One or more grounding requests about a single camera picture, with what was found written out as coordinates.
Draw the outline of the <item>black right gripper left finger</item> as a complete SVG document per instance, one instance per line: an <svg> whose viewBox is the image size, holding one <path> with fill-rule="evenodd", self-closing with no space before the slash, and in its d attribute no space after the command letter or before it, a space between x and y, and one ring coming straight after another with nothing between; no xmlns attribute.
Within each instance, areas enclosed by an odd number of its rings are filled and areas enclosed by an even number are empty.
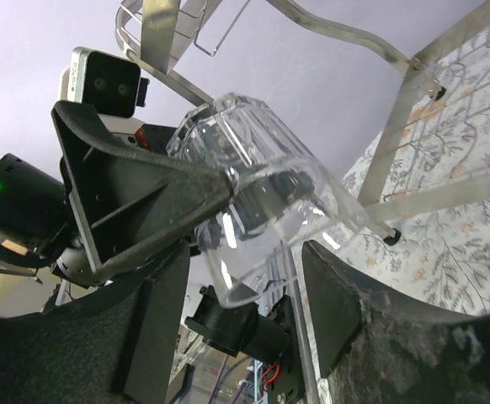
<svg viewBox="0 0 490 404"><path fill-rule="evenodd" d="M0 317L0 403L163 403L189 245L46 313Z"/></svg>

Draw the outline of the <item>clear glass tumbler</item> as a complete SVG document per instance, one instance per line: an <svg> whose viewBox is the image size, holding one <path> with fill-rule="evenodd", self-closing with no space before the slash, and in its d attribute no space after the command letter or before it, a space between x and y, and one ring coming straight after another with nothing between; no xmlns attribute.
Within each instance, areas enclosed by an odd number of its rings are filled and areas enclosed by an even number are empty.
<svg viewBox="0 0 490 404"><path fill-rule="evenodd" d="M357 199L263 101L229 93L188 112L168 155L221 170L232 187L194 234L222 306L288 285L275 259L320 233L340 248L366 224Z"/></svg>

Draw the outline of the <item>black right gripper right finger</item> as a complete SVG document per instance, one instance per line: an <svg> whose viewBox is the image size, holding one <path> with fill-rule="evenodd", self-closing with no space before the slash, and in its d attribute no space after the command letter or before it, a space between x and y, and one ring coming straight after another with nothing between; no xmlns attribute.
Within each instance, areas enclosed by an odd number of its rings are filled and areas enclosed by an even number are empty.
<svg viewBox="0 0 490 404"><path fill-rule="evenodd" d="M315 241L301 250L320 374L336 403L490 403L490 313L416 300Z"/></svg>

